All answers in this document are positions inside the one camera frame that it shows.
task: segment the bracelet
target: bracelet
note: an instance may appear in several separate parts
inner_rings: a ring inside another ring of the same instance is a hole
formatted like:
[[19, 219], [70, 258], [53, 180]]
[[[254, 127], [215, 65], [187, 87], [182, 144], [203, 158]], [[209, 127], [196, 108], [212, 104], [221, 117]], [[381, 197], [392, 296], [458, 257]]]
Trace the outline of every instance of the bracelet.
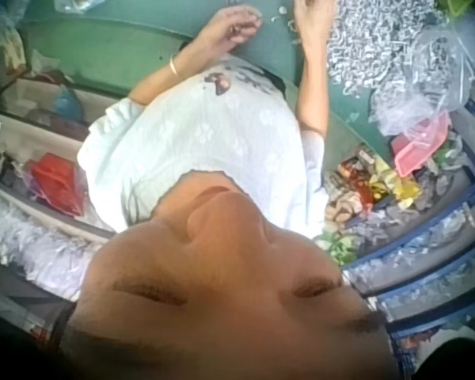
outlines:
[[176, 75], [179, 79], [181, 79], [181, 76], [178, 74], [176, 70], [176, 66], [174, 66], [174, 55], [171, 55], [171, 59], [169, 60], [169, 66], [171, 67], [171, 71]]

